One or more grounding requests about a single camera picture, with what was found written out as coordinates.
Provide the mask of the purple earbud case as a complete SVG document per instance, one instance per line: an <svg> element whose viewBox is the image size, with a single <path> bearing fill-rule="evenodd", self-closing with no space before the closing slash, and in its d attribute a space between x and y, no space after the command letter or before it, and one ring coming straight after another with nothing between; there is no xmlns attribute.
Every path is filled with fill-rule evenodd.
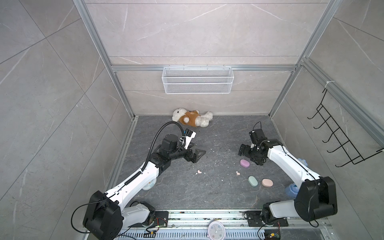
<svg viewBox="0 0 384 240"><path fill-rule="evenodd" d="M250 166L250 162L248 162L247 160L245 159L241 159L240 160L240 165L244 168L248 168Z"/></svg>

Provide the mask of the mint green earbud case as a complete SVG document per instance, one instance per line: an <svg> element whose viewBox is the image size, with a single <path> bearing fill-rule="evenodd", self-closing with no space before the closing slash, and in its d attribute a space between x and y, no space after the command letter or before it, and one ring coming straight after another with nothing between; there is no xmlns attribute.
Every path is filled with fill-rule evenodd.
<svg viewBox="0 0 384 240"><path fill-rule="evenodd" d="M254 176L249 176L248 177L248 182L252 187L256 187L259 183L257 179Z"/></svg>

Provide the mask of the pink earbud case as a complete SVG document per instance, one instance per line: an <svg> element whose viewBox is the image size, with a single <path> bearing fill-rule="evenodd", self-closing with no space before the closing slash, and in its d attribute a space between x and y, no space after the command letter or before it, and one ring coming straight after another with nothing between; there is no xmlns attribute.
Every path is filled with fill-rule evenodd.
<svg viewBox="0 0 384 240"><path fill-rule="evenodd" d="M263 179L262 180L262 185L264 187L270 188L270 187L272 187L274 185L274 182L272 180L270 180L270 179Z"/></svg>

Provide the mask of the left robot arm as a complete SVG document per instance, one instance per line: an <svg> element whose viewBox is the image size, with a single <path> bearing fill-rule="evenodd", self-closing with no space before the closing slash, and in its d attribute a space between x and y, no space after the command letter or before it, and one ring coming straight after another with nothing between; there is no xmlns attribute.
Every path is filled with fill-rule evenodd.
<svg viewBox="0 0 384 240"><path fill-rule="evenodd" d="M175 122L165 123L156 133L144 163L128 178L105 193L96 191L90 198L84 219L85 231L76 227L80 234L92 234L98 240L114 240L123 235L123 227L136 224L151 225L155 219L155 208L139 202L127 208L130 200L141 190L150 189L173 160L184 159L197 163L206 154L204 150L192 150L192 139L196 132Z"/></svg>

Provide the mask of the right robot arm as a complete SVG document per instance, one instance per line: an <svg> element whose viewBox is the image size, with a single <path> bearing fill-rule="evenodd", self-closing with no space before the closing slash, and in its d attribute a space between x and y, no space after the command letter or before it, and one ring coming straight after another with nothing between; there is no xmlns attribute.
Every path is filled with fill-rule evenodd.
<svg viewBox="0 0 384 240"><path fill-rule="evenodd" d="M239 156L249 158L258 166L271 160L299 189L293 200L264 204L261 213L263 223L271 225L283 218L301 218L310 223L337 214L337 191L332 178L322 177L309 169L291 155L279 140L268 139L261 128L252 129L249 135L252 143L242 144Z"/></svg>

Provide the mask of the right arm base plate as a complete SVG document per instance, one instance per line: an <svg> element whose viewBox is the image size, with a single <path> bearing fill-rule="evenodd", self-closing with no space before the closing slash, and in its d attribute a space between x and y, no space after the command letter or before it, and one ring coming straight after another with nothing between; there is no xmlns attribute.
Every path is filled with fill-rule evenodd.
<svg viewBox="0 0 384 240"><path fill-rule="evenodd" d="M289 223L286 218L275 218L271 214L262 211L245 211L244 219L248 222L249 227L261 227L266 224L267 227L288 227Z"/></svg>

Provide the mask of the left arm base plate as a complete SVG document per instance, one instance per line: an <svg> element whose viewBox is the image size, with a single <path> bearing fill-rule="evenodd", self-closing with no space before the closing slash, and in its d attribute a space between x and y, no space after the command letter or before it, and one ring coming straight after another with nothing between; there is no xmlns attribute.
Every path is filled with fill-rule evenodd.
<svg viewBox="0 0 384 240"><path fill-rule="evenodd" d="M155 227L155 226L166 226L168 224L169 211L155 211L145 219L143 223L132 225L134 228L139 227Z"/></svg>

